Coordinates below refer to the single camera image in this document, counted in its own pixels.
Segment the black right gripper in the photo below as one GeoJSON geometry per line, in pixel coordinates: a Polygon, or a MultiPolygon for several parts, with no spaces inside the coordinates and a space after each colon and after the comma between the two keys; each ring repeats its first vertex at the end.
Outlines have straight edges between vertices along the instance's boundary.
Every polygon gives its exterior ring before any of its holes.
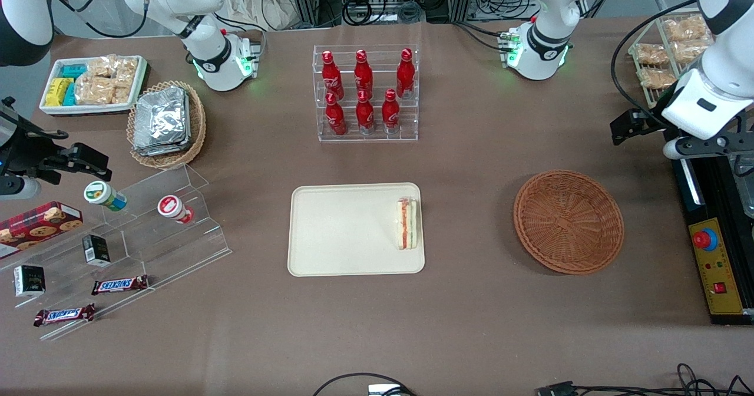
{"type": "Polygon", "coordinates": [[[84,143],[71,146],[71,164],[62,152],[65,148],[55,144],[57,139],[68,138],[62,130],[45,131],[14,110],[2,111],[2,177],[32,176],[49,184],[60,184],[62,172],[86,173],[110,182],[110,158],[84,143]]]}

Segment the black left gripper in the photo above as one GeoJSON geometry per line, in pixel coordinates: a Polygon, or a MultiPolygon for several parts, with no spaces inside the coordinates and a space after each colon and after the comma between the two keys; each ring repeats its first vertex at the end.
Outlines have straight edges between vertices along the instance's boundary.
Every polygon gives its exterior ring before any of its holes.
{"type": "Polygon", "coordinates": [[[651,113],[640,108],[629,108],[624,115],[616,117],[610,123],[611,140],[614,146],[619,146],[634,133],[647,135],[667,130],[668,125],[663,120],[656,119],[651,113]]]}

